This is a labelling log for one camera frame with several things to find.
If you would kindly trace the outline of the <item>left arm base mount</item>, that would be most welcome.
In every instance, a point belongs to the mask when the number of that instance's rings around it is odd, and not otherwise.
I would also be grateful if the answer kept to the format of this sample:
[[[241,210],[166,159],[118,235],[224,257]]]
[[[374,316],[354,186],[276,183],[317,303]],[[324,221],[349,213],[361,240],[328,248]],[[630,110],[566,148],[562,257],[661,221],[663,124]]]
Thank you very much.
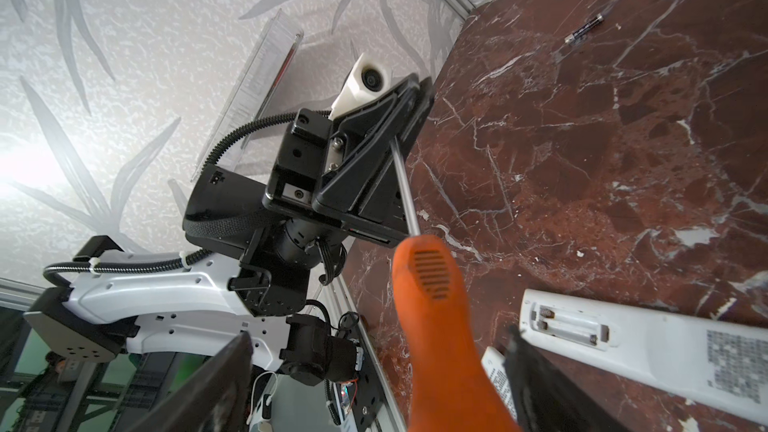
[[[331,421],[341,431],[378,431],[385,394],[373,354],[364,341],[360,315],[343,313],[334,331],[334,338],[346,339],[356,347],[356,355],[351,379],[325,380],[323,384]]]

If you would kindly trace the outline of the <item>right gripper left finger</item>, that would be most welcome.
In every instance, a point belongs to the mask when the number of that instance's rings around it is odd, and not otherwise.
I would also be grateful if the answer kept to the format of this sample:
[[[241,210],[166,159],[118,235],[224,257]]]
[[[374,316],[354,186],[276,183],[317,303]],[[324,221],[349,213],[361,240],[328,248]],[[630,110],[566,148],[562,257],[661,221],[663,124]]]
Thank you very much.
[[[132,429],[137,432],[243,431],[252,352],[250,335],[238,334]]]

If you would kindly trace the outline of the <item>white remote with coloured buttons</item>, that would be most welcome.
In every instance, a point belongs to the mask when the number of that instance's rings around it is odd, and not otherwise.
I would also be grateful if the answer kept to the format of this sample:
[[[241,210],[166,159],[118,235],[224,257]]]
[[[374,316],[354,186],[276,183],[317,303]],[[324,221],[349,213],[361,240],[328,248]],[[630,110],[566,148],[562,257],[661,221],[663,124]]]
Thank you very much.
[[[485,349],[482,355],[481,365],[501,401],[508,409],[512,419],[517,421],[517,412],[515,409],[508,377],[504,368],[504,359],[505,357],[501,352],[499,352],[495,347],[489,346]]]

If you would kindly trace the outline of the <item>orange handled screwdriver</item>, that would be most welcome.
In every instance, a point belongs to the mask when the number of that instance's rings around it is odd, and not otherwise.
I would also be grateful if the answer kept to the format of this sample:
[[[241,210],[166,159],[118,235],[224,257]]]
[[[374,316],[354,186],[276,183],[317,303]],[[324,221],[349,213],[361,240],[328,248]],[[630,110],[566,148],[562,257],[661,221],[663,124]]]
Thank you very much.
[[[463,276],[445,242],[421,232],[399,142],[390,143],[409,236],[392,263],[412,369],[410,431],[518,431],[481,365]]]

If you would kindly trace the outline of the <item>white remote control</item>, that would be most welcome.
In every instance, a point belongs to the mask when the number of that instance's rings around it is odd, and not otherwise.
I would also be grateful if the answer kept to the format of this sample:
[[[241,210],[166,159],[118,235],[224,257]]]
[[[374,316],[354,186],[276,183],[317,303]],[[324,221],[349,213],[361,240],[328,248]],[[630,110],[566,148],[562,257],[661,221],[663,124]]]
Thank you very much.
[[[767,423],[767,331],[528,289],[531,345],[743,419]]]

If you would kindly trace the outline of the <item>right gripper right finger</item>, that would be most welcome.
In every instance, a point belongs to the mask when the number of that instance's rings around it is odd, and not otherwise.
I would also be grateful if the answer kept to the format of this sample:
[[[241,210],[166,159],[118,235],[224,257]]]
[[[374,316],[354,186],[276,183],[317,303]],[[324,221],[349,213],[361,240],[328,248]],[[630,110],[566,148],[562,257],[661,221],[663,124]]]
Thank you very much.
[[[623,431],[628,428],[522,337],[509,329],[504,360],[517,423],[524,431]]]

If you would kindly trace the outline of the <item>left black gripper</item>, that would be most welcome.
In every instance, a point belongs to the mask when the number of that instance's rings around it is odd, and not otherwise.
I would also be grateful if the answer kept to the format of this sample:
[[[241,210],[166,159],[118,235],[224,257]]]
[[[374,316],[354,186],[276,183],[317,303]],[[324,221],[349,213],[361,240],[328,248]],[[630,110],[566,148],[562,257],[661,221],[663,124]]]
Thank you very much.
[[[409,232],[404,162],[434,103],[427,77],[409,75],[375,100],[330,120],[306,109],[287,128],[263,205],[288,216],[378,245],[393,247]]]

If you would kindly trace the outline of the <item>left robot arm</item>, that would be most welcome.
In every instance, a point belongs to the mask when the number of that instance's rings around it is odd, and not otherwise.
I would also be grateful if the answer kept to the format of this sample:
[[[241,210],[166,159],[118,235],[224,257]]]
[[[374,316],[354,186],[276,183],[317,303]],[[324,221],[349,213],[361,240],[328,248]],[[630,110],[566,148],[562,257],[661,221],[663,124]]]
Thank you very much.
[[[248,334],[251,362],[306,385],[355,380],[360,342],[306,312],[311,272],[331,284],[345,240],[394,247],[408,235],[397,162],[434,103],[430,79],[388,87],[350,75],[366,97],[344,113],[302,109],[248,122],[209,152],[183,217],[191,253],[135,255],[107,236],[49,265],[25,313],[49,348],[105,363],[119,354],[213,356]]]

